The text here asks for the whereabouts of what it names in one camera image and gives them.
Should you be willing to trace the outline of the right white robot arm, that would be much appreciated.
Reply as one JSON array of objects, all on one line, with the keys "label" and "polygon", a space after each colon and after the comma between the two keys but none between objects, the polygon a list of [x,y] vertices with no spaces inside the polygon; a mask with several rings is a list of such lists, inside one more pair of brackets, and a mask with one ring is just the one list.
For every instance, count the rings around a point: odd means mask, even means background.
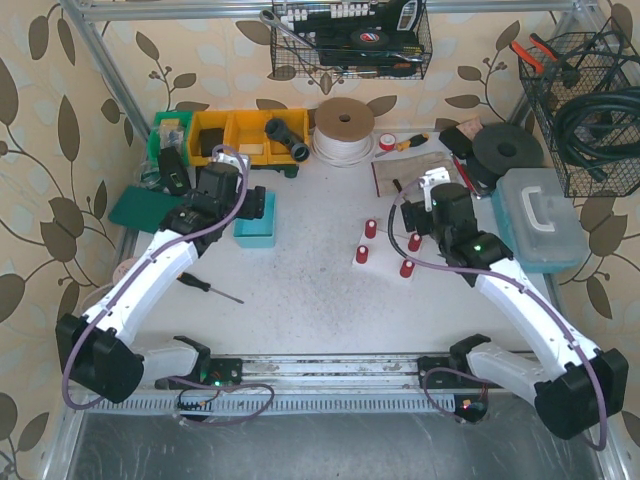
[{"label": "right white robot arm", "polygon": [[[408,192],[421,189],[430,235],[444,264],[411,256],[397,242],[395,208]],[[556,437],[570,440],[592,427],[599,439],[590,448],[607,446],[608,420],[624,404],[629,363],[617,349],[603,350],[573,326],[531,283],[509,247],[477,226],[470,191],[451,181],[446,168],[427,171],[398,190],[388,214],[388,240],[412,265],[456,273],[494,303],[535,354],[528,360],[475,334],[454,344],[446,366],[426,369],[420,386],[446,373],[484,386],[497,385],[534,407]]]}]

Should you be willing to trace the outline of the small red spring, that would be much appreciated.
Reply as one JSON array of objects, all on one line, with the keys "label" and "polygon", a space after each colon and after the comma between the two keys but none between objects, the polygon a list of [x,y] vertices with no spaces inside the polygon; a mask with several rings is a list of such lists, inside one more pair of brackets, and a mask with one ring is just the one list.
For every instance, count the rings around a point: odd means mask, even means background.
[{"label": "small red spring", "polygon": [[355,261],[357,264],[364,265],[367,263],[369,249],[366,245],[360,245],[356,250]]}]

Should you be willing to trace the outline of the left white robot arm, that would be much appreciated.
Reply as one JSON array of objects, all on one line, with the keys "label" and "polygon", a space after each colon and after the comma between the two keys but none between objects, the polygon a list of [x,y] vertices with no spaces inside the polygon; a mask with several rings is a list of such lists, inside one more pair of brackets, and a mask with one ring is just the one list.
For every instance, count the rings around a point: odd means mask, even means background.
[{"label": "left white robot arm", "polygon": [[200,184],[186,204],[162,220],[151,244],[124,277],[79,316],[63,315],[55,336],[66,405],[80,409],[70,394],[76,382],[113,403],[137,388],[167,379],[192,388],[210,385],[208,349],[186,337],[137,351],[135,337],[154,305],[227,225],[246,215],[261,217],[264,190],[248,189],[250,162],[233,147],[214,148],[214,162],[201,173]]}]

